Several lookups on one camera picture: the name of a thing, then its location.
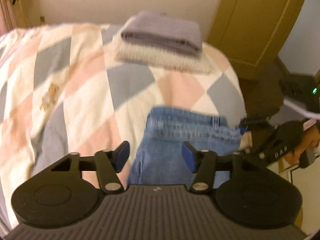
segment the jeans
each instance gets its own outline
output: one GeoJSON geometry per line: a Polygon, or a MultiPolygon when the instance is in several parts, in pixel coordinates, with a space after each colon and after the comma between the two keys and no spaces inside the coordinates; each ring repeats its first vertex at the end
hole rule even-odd
{"type": "MultiPolygon", "coordinates": [[[[189,187],[195,175],[181,154],[184,141],[189,141],[197,150],[209,149],[225,156],[239,149],[240,139],[240,130],[229,128],[224,117],[155,107],[148,115],[128,185],[185,184],[189,187]]],[[[216,172],[214,188],[228,179],[229,171],[216,172]]]]}

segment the pink curtain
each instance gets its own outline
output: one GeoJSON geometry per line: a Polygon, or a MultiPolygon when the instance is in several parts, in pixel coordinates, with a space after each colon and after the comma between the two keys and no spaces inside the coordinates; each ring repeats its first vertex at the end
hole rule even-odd
{"type": "Polygon", "coordinates": [[[17,27],[10,0],[0,0],[0,36],[17,27]]]}

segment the human hand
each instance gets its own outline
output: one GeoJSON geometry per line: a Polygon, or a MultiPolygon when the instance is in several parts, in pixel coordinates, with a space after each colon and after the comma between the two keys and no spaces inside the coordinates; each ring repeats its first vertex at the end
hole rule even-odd
{"type": "Polygon", "coordinates": [[[303,135],[301,143],[295,148],[294,152],[289,152],[284,159],[291,165],[298,164],[300,155],[308,148],[316,148],[319,145],[320,132],[317,125],[311,126],[303,135]]]}

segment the bedspread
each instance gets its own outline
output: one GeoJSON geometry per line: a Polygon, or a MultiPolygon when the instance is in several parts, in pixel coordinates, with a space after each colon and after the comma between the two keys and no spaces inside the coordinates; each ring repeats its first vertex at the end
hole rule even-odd
{"type": "Polygon", "coordinates": [[[119,28],[42,26],[0,38],[0,178],[12,228],[13,191],[69,152],[89,156],[127,140],[132,163],[154,105],[223,115],[229,125],[245,116],[237,76],[219,50],[203,44],[217,66],[210,75],[115,61],[109,44],[119,28]]]}

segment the folded clothes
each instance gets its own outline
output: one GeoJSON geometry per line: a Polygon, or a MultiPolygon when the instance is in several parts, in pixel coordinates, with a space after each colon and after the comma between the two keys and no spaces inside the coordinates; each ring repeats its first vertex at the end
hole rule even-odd
{"type": "MultiPolygon", "coordinates": [[[[239,129],[230,129],[224,117],[187,110],[155,107],[148,115],[143,139],[138,148],[128,185],[191,185],[192,174],[181,154],[182,143],[189,141],[198,150],[210,149],[218,155],[239,149],[239,129]]],[[[228,171],[216,172],[214,187],[229,179],[228,171]]]]}
{"type": "Polygon", "coordinates": [[[199,24],[141,11],[121,32],[124,41],[199,56],[202,39],[199,24]]]}
{"type": "Polygon", "coordinates": [[[116,60],[142,61],[148,65],[189,73],[209,74],[219,69],[215,61],[205,52],[192,57],[167,49],[125,42],[121,32],[135,17],[131,17],[124,27],[113,37],[110,46],[116,60]]]}

